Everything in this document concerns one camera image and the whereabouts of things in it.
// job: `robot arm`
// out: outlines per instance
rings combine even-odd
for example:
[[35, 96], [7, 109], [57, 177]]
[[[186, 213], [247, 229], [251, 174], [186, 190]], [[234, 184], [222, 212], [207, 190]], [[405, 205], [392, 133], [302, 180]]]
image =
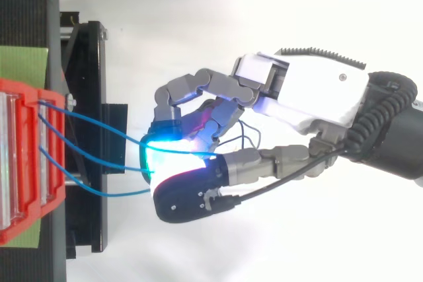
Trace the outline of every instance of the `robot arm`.
[[[158, 216], [181, 223], [232, 209], [290, 180], [318, 176], [339, 155], [406, 178], [421, 178], [423, 107], [416, 107], [416, 85], [402, 75], [367, 74], [364, 67], [321, 50], [281, 50], [276, 55], [245, 55], [231, 76], [201, 69], [159, 88], [145, 143], [187, 139], [191, 151], [214, 151], [244, 108], [276, 117], [300, 134], [317, 135], [308, 148], [290, 145], [204, 156], [206, 167], [171, 176], [155, 188]], [[203, 91], [217, 98], [181, 116], [178, 106]], [[406, 156], [406, 146], [418, 153]], [[141, 165], [146, 167], [145, 149], [140, 150]], [[278, 181], [242, 197], [219, 192], [223, 186], [268, 176]]]

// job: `wall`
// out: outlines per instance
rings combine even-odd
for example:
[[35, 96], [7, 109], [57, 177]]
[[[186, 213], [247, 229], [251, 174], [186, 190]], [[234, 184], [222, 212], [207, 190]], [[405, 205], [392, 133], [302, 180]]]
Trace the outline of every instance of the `wall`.
[[[420, 4], [62, 0], [61, 9], [108, 28], [107, 99], [130, 105], [128, 132], [140, 138], [158, 86], [201, 67], [229, 74], [247, 52], [315, 46], [367, 62], [367, 71], [402, 73], [423, 89]], [[244, 117], [264, 132], [263, 147], [307, 144], [272, 119]], [[126, 163], [138, 165], [137, 147], [128, 144], [127, 154]], [[145, 187], [139, 174], [109, 178], [111, 192]], [[316, 179], [183, 225], [160, 222], [149, 195], [110, 199], [108, 248], [93, 255], [79, 249], [68, 281], [422, 281], [422, 206], [414, 182], [343, 159]]]

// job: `red container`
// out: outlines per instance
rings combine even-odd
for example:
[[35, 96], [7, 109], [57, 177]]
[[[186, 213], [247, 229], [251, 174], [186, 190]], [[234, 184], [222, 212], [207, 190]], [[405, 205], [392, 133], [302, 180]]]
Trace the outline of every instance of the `red container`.
[[[28, 229], [37, 219], [55, 209], [65, 199], [64, 175], [52, 164], [49, 164], [48, 173], [48, 200], [41, 203], [40, 193], [40, 153], [38, 146], [38, 101], [46, 100], [49, 103], [64, 107], [63, 96], [46, 90], [37, 90], [26, 84], [0, 79], [0, 94], [7, 118], [0, 118], [3, 128], [6, 126], [7, 134], [0, 135], [0, 142], [6, 145], [8, 154], [4, 155], [0, 173], [0, 245], [8, 243]], [[48, 111], [48, 120], [61, 133], [64, 133], [64, 115], [53, 110]], [[64, 166], [63, 141], [48, 133], [48, 152]]]

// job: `black panel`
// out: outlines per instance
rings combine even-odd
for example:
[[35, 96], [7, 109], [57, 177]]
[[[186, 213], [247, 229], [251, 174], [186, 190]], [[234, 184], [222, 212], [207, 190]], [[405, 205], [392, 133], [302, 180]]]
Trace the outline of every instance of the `black panel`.
[[0, 0], [0, 45], [46, 48], [46, 0]]
[[[105, 116], [102, 108], [106, 96], [104, 41], [100, 39], [102, 29], [101, 23], [95, 21], [75, 26], [64, 48], [62, 63], [69, 91], [77, 100], [73, 111], [108, 123], [109, 116]], [[73, 120], [73, 127], [82, 149], [95, 157], [106, 158], [105, 148], [109, 145], [101, 128], [82, 120]], [[80, 170], [71, 157], [68, 151], [66, 163], [69, 169]], [[89, 185], [107, 192], [105, 169], [87, 159], [83, 161]], [[68, 234], [73, 232], [77, 246], [91, 245], [93, 252], [102, 252], [107, 246], [106, 198], [87, 193], [77, 186], [68, 186], [66, 194]]]
[[[103, 104], [102, 107], [102, 113], [105, 122], [107, 122], [108, 125], [111, 125], [113, 128], [126, 133], [126, 126], [128, 121], [128, 105]], [[109, 131], [105, 131], [104, 138], [105, 160], [119, 165], [125, 165], [126, 139]], [[105, 167], [104, 172], [106, 174], [125, 173], [124, 170], [109, 167]]]

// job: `thin dark wire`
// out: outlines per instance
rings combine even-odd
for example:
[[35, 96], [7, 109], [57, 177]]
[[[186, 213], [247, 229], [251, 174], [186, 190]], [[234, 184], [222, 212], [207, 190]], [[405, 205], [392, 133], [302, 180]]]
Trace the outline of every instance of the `thin dark wire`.
[[244, 149], [244, 138], [245, 138], [244, 123], [241, 120], [238, 120], [238, 122], [241, 125], [241, 137], [243, 138], [241, 142], [241, 148]]
[[260, 130], [258, 130], [257, 128], [255, 128], [255, 127], [253, 127], [253, 126], [251, 126], [251, 125], [249, 125], [249, 124], [247, 124], [246, 122], [244, 122], [243, 120], [240, 120], [240, 122], [242, 122], [246, 127], [248, 127], [248, 128], [250, 128], [250, 129], [252, 129], [252, 130], [254, 130], [255, 132], [257, 132], [258, 133], [258, 142], [257, 142], [257, 146], [256, 146], [256, 148], [258, 149], [258, 148], [260, 148], [260, 144], [262, 143], [262, 132], [260, 131]]
[[[242, 137], [243, 137], [242, 135], [239, 135], [238, 137], [232, 138], [232, 139], [230, 139], [230, 140], [226, 140], [225, 142], [222, 142], [222, 143], [221, 143], [220, 145], [218, 145], [217, 147], [220, 147], [221, 145], [225, 145], [226, 143], [229, 143], [229, 142], [232, 142], [232, 141], [238, 140], [238, 139], [240, 139], [240, 138], [242, 138]], [[250, 141], [251, 146], [252, 146], [254, 149], [256, 149], [256, 147], [255, 147], [254, 143], [252, 142], [251, 138], [250, 138], [248, 135], [245, 135], [245, 136], [244, 136], [244, 138], [245, 138], [245, 139], [247, 139], [248, 141]]]
[[251, 199], [253, 197], [256, 197], [256, 196], [259, 196], [259, 195], [264, 194], [266, 192], [269, 192], [270, 190], [273, 190], [274, 188], [277, 188], [281, 185], [284, 185], [285, 183], [288, 183], [289, 181], [292, 181], [292, 180], [296, 179], [297, 177], [307, 173], [308, 171], [310, 171], [312, 168], [314, 168], [319, 163], [322, 163], [322, 162], [324, 162], [324, 161], [326, 161], [326, 160], [328, 160], [332, 157], [335, 157], [337, 155], [345, 155], [346, 153], [348, 153], [348, 150], [341, 149], [341, 150], [335, 150], [333, 152], [328, 153], [327, 155], [323, 155], [319, 158], [316, 158], [314, 161], [310, 162], [309, 164], [307, 164], [303, 168], [296, 170], [294, 173], [291, 173], [290, 175], [286, 176], [285, 178], [282, 178], [281, 180], [278, 180], [278, 181], [273, 182], [273, 183], [271, 183], [267, 186], [259, 188], [258, 190], [255, 190], [251, 193], [248, 193], [248, 194], [241, 196], [240, 201], [246, 201], [246, 200]]

